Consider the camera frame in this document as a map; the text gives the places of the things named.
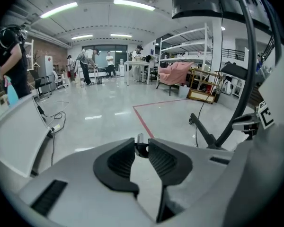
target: pink sofa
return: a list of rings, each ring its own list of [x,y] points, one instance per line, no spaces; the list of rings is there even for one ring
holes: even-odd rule
[[[171,66],[166,68],[159,67],[160,81],[156,88],[159,87],[160,83],[169,85],[169,95],[171,86],[174,84],[185,83],[186,75],[193,62],[175,62]]]

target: glossy floor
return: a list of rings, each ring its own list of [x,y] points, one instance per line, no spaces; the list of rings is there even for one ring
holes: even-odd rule
[[[130,137],[137,138],[140,133],[144,135],[144,142],[147,142],[148,138],[156,137],[195,147],[195,126],[189,125],[188,119],[191,113],[198,115],[203,103],[179,98],[177,89],[172,89],[169,96],[167,86],[160,85],[155,89],[155,81],[149,86],[133,82],[127,86],[123,78],[117,78],[103,79],[101,85],[86,87],[81,87],[79,82],[70,84],[66,89],[54,91],[48,99],[40,101],[39,104],[46,116],[59,111],[66,113],[64,129],[55,136],[55,163],[75,151]],[[221,104],[204,104],[200,120],[217,138],[232,114],[232,110]],[[64,117],[49,117],[46,122],[51,127],[62,127],[63,119]],[[223,147],[234,150],[245,138],[243,133],[234,131]],[[207,146],[200,132],[197,134],[197,140],[199,147]],[[51,166],[52,152],[53,140],[46,140],[35,162],[36,171],[40,173]],[[28,179],[21,179],[7,169],[0,171],[2,178],[14,192],[28,182]],[[136,157],[131,180],[140,186],[140,204],[155,218],[160,200],[160,179],[148,160]]]

